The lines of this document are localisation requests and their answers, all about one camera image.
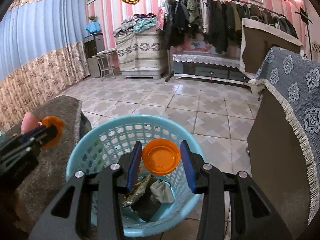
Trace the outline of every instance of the tiled floor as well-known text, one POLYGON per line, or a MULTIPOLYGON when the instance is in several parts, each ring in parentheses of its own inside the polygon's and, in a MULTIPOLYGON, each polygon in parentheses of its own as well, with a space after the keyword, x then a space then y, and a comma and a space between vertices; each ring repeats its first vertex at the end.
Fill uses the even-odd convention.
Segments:
MULTIPOLYGON (((164 78, 105 80, 88 78, 62 93, 83 101, 82 110, 92 127, 127 114, 155 114, 169 118, 194 134, 205 160, 223 172, 251 174, 245 153, 247 136, 260 101, 248 89, 196 80, 164 78)), ((188 219, 154 240, 196 239, 202 202, 188 219)), ((231 236, 230 200, 225 193, 226 237, 231 236)))

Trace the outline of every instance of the fringe trim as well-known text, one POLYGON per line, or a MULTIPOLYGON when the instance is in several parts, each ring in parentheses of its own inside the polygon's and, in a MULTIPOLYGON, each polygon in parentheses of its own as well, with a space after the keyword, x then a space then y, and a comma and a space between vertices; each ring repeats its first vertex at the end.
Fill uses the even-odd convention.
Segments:
POLYGON ((298 119, 295 117, 293 109, 289 102, 276 90, 276 88, 266 79, 252 79, 249 81, 249 85, 253 93, 260 92, 264 87, 266 87, 270 93, 278 100, 284 109, 286 120, 291 125, 294 134, 297 136, 300 147, 303 152, 304 158, 306 160, 307 176, 310 185, 310 213, 308 218, 308 224, 312 221, 319 209, 320 202, 320 192, 319 192, 319 181, 317 176, 316 161, 314 159, 310 143, 308 141, 307 135, 299 123, 298 119))
POLYGON ((76 121, 75 121, 75 129, 74 129, 75 145, 77 145, 80 140, 81 108, 82 108, 82 101, 79 100, 76 121))

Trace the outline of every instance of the blue curtain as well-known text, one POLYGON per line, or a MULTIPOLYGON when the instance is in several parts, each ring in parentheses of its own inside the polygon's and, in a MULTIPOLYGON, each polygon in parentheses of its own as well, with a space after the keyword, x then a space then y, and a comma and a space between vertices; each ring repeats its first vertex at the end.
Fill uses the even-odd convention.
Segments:
POLYGON ((0 81, 14 70, 87 36, 85 0, 40 0, 14 7, 0 22, 0 81))

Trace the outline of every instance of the white lace tablecloth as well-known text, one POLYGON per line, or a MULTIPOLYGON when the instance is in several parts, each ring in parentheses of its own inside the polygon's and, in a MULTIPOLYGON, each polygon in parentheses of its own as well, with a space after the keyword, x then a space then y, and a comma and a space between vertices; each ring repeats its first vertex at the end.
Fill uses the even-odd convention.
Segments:
POLYGON ((177 52, 172 54, 173 60, 177 62, 193 62, 193 63, 206 63, 228 66, 233 68, 240 67, 239 59, 227 58, 223 55, 212 55, 208 53, 197 53, 197 52, 177 52))

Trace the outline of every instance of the potted plant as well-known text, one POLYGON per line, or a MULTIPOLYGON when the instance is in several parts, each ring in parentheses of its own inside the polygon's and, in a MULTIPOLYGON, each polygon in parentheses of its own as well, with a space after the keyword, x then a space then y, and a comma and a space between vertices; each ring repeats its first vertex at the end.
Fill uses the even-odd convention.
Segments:
POLYGON ((90 20, 90 22, 95 22, 97 18, 95 17, 95 15, 91 15, 88 17, 88 19, 90 20))

